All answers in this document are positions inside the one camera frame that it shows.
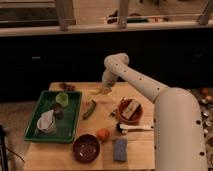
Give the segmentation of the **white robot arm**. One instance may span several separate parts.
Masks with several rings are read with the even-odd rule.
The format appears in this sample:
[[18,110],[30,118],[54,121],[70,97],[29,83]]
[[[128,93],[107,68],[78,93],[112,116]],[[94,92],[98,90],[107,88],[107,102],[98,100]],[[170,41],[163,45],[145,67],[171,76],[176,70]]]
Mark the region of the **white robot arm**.
[[110,89],[121,77],[154,104],[155,171],[208,171],[201,110],[195,96],[128,64],[125,53],[107,56],[102,85]]

